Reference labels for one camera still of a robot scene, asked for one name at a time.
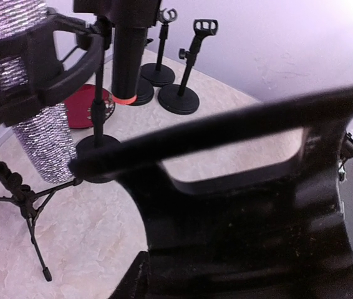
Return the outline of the black desk stand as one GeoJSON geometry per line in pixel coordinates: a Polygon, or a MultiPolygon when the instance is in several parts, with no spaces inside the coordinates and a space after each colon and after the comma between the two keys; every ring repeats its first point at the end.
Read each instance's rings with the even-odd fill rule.
{"type": "Polygon", "coordinates": [[[176,9],[160,9],[157,20],[161,23],[156,63],[148,63],[142,66],[141,76],[148,80],[154,87],[164,87],[172,84],[175,80],[175,73],[166,65],[163,65],[163,54],[165,42],[168,39],[169,23],[175,21],[178,17],[176,9]]]}

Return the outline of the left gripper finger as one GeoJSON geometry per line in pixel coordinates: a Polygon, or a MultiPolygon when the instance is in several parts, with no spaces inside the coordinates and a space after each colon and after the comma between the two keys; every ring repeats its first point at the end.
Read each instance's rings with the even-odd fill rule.
{"type": "Polygon", "coordinates": [[[113,298],[353,298],[353,251],[338,163],[353,86],[256,105],[88,151],[81,179],[106,174],[138,207],[148,250],[113,298]],[[303,128],[285,162],[196,183],[162,161],[303,128]]]}

